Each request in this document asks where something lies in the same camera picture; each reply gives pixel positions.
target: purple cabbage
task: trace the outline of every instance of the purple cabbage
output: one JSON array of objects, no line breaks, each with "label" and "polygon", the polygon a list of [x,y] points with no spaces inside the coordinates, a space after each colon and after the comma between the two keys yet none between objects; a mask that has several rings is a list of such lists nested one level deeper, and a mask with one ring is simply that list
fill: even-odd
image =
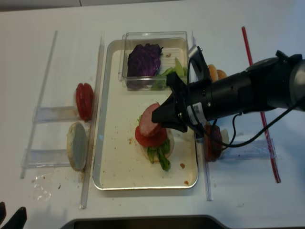
[{"label": "purple cabbage", "polygon": [[[128,56],[127,77],[155,76],[161,65],[161,52],[162,48],[158,44],[138,44]],[[147,83],[146,80],[130,81],[127,86],[139,89]]]}]

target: red rod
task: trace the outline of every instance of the red rod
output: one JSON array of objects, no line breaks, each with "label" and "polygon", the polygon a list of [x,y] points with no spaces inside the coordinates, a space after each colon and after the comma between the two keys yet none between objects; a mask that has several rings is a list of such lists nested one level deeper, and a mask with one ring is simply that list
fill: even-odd
[{"label": "red rod", "polygon": [[[250,46],[249,46],[249,42],[248,42],[248,38],[247,38],[246,29],[245,29],[244,26],[242,27],[242,32],[243,32],[243,36],[244,36],[244,44],[245,44],[246,50],[247,50],[249,65],[252,65],[253,62],[252,62],[252,56],[251,56],[251,52],[250,52]],[[266,121],[266,116],[265,116],[264,112],[261,112],[261,118],[262,118],[263,126],[266,127],[267,121]],[[280,175],[278,173],[276,160],[275,160],[275,152],[274,152],[274,148],[272,146],[272,141],[270,139],[270,134],[269,134],[268,129],[265,130],[265,137],[266,137],[266,140],[267,140],[267,143],[268,143],[270,161],[271,161],[271,166],[272,166],[272,170],[273,170],[275,180],[276,180],[277,183],[281,183],[281,178],[280,178]]]}]

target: sliced tomato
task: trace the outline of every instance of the sliced tomato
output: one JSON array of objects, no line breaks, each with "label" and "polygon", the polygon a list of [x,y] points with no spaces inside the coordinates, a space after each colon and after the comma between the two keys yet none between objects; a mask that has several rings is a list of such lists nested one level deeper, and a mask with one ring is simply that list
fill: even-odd
[{"label": "sliced tomato", "polygon": [[91,104],[93,104],[93,89],[92,89],[91,85],[88,83],[84,83],[84,89],[85,89],[85,91],[89,91],[90,102],[91,102]]},{"label": "sliced tomato", "polygon": [[138,143],[144,147],[158,147],[166,140],[167,133],[165,128],[161,128],[155,135],[151,137],[145,137],[141,135],[140,128],[137,126],[135,129],[135,139]]},{"label": "sliced tomato", "polygon": [[80,83],[80,84],[78,84],[77,88],[79,89],[79,100],[81,102],[81,113],[83,115],[83,120],[88,121],[89,115],[88,115],[86,104],[85,104],[84,85],[82,83]]},{"label": "sliced tomato", "polygon": [[78,114],[80,115],[82,120],[85,120],[85,116],[84,116],[84,114],[82,112],[82,109],[81,109],[82,105],[81,105],[81,86],[80,86],[80,84],[76,88],[75,100],[76,100]]},{"label": "sliced tomato", "polygon": [[[212,126],[211,125],[204,125],[206,131],[210,134]],[[219,141],[222,141],[220,128],[219,126],[215,125],[212,136]],[[206,161],[215,161],[221,155],[221,148],[222,146],[204,135],[204,146],[205,146],[205,160]]]},{"label": "sliced tomato", "polygon": [[92,119],[92,104],[93,104],[93,89],[91,86],[87,83],[84,83],[83,86],[84,90],[84,102],[88,114],[89,120]]}]

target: ham slice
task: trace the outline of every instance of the ham slice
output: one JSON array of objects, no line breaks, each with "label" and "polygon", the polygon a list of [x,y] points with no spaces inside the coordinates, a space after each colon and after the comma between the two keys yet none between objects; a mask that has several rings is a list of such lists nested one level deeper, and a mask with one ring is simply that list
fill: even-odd
[{"label": "ham slice", "polygon": [[161,129],[160,123],[152,122],[152,113],[158,107],[160,107],[158,103],[152,104],[147,107],[144,113],[142,114],[139,124],[141,135],[145,137],[153,136]]}]

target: white tray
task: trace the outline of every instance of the white tray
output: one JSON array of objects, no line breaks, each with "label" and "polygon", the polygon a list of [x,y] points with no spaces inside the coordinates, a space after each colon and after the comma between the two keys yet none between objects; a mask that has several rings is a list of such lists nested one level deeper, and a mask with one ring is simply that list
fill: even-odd
[{"label": "white tray", "polygon": [[142,154],[134,138],[137,119],[149,105],[163,103],[171,91],[128,91],[118,80],[121,51],[122,41],[113,41],[107,50],[93,165],[95,186],[100,190],[193,187],[198,179],[193,131],[173,130],[175,145],[168,172]]}]

